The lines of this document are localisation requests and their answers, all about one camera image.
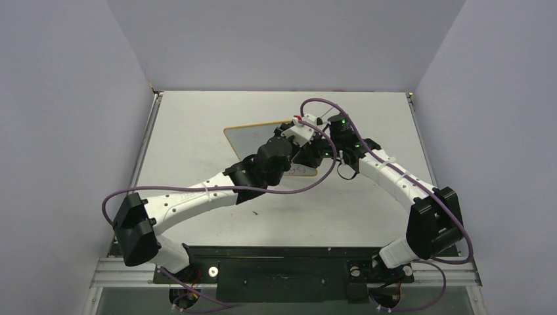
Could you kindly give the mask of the yellow framed whiteboard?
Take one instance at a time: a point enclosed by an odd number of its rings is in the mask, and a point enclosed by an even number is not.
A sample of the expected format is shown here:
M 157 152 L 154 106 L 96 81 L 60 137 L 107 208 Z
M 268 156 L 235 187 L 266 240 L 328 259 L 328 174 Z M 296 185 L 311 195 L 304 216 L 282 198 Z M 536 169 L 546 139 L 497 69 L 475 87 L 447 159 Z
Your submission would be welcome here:
M 237 158 L 243 160 L 247 156 L 255 154 L 260 146 L 275 135 L 275 129 L 283 123 L 288 123 L 288 121 L 226 127 L 223 134 Z M 290 170 L 284 173 L 286 177 L 315 177 L 317 175 L 316 169 L 295 163 L 291 163 Z

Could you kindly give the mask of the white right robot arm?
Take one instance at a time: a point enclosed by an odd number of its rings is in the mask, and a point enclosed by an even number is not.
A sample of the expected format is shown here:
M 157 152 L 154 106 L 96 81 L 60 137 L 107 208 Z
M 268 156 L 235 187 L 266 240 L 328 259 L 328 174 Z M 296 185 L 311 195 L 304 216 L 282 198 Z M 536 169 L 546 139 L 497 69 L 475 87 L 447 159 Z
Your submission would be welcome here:
M 316 167 L 324 158 L 342 161 L 356 174 L 383 188 L 408 211 L 405 234 L 381 248 L 370 263 L 375 278 L 387 280 L 398 266 L 418 259 L 436 259 L 460 240 L 470 242 L 454 190 L 440 189 L 408 172 L 380 145 L 363 138 L 346 115 L 332 116 L 326 131 L 319 128 L 319 120 L 313 115 L 292 119 L 289 131 L 301 150 L 295 162 L 301 164 L 301 158 L 308 158 L 305 165 Z

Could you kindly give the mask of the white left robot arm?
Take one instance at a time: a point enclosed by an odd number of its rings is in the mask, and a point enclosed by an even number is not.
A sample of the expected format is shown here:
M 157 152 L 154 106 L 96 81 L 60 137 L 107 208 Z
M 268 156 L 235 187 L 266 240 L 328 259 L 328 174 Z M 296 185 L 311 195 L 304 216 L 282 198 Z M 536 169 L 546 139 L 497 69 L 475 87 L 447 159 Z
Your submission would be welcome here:
M 110 220 L 124 264 L 153 263 L 179 282 L 192 280 L 196 264 L 185 244 L 164 236 L 171 227 L 221 207 L 239 205 L 263 194 L 278 194 L 291 162 L 315 130 L 299 119 L 281 125 L 255 154 L 191 187 L 163 187 L 164 194 L 143 198 L 141 188 L 122 192 L 122 203 Z

